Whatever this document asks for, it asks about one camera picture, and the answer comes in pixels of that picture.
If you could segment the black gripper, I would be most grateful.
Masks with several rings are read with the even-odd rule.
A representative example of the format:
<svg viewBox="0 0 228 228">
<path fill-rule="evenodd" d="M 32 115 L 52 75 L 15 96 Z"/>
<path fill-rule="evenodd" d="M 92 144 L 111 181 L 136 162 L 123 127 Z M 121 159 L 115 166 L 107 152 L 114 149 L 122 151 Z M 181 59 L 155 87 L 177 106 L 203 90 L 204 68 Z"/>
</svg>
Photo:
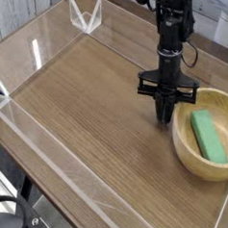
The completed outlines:
<svg viewBox="0 0 228 228">
<path fill-rule="evenodd" d="M 160 122 L 169 123 L 174 111 L 174 104 L 178 102 L 196 103 L 196 92 L 199 88 L 197 80 L 185 75 L 180 67 L 182 52 L 171 50 L 158 51 L 159 68 L 141 71 L 138 74 L 138 93 L 156 96 L 155 106 L 157 118 Z"/>
</svg>

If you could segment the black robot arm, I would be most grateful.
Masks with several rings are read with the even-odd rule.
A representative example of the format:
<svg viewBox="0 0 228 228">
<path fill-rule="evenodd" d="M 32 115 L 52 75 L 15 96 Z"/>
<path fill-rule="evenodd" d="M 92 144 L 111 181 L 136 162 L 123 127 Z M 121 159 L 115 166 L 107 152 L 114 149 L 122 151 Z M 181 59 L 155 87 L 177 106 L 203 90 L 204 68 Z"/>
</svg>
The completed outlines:
<svg viewBox="0 0 228 228">
<path fill-rule="evenodd" d="M 190 44 L 189 38 L 194 32 L 192 0 L 136 1 L 156 14 L 160 37 L 157 46 L 159 67 L 138 74 L 138 93 L 152 96 L 158 121 L 169 123 L 174 105 L 179 102 L 195 104 L 200 87 L 198 81 L 185 75 L 180 66 L 185 60 L 184 43 Z"/>
</svg>

